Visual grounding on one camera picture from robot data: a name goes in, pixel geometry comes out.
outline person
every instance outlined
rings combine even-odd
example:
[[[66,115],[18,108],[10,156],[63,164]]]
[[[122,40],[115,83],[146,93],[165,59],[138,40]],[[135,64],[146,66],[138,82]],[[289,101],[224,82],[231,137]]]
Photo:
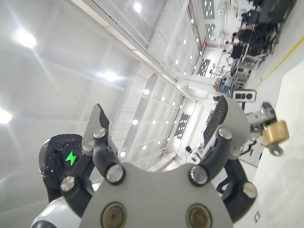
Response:
[[[234,39],[234,38],[238,38],[238,37],[239,37],[239,34],[240,34],[240,31],[245,31],[245,32],[248,32],[248,33],[249,33],[249,31],[252,31],[252,28],[253,28],[253,25],[248,25],[248,26],[245,27],[245,29],[240,29],[238,32],[234,32],[234,33],[232,34],[232,38],[233,38],[233,39]]]

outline yellow floor line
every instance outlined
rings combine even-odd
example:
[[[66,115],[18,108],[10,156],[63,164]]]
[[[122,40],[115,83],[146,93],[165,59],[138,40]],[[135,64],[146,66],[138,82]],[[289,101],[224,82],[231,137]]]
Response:
[[[292,48],[292,50],[290,50],[289,51],[289,53],[282,59],[282,61],[281,62],[279,62],[278,63],[278,65],[277,66],[275,66],[274,68],[273,68],[273,70],[272,71],[270,71],[269,73],[268,73],[268,75],[267,76],[265,76],[259,83],[258,83],[258,85],[257,86],[255,86],[254,87],[254,90],[257,88],[257,87],[259,87],[260,85],[261,85],[261,83],[262,82],[264,82],[282,63],[284,63],[285,61],[286,61],[286,59],[292,54],[292,52],[294,52],[295,51],[295,49],[297,48],[297,47],[299,47],[299,45],[303,42],[303,40],[304,40],[304,36],[300,39],[300,41],[298,41],[298,43]]]

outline green lightning icon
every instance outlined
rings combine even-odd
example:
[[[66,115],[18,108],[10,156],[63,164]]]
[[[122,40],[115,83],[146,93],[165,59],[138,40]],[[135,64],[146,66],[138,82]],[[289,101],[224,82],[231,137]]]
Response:
[[[70,152],[70,154],[67,156],[65,161],[70,161],[71,162],[71,166],[73,165],[73,163],[75,162],[77,156],[73,156],[73,151]]]

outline floor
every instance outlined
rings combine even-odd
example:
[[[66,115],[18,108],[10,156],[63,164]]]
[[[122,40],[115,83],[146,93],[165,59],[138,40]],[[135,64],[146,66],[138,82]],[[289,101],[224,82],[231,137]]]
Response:
[[[273,55],[253,72],[248,89],[257,91],[256,102],[246,104],[245,111],[256,111],[263,101],[276,109],[279,120],[287,122],[290,140],[282,148],[282,157],[264,152],[253,183],[258,189],[258,199],[234,227],[302,227],[301,210],[304,199],[299,185],[304,180],[304,0],[298,0],[284,25],[280,42]],[[254,221],[259,212],[260,219]]]

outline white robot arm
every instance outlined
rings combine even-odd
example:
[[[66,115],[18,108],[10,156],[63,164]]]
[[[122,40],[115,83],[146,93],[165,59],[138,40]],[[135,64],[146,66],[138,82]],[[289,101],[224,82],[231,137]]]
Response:
[[[35,219],[33,228],[232,228],[257,198],[257,190],[248,182],[238,160],[239,151],[251,138],[252,128],[271,130],[271,125],[277,123],[275,115],[259,122],[263,130],[257,130],[257,121],[250,122],[238,102],[223,96],[213,116],[216,124],[208,126],[204,133],[210,148],[202,160],[156,173],[120,163],[99,108],[100,128],[82,142],[84,155],[62,180],[60,193],[64,200],[49,204]],[[283,140],[275,139],[270,138],[272,146]],[[104,178],[95,193],[87,180],[94,166]],[[225,191],[210,183],[222,168],[228,175]],[[59,215],[54,208],[60,207]]]

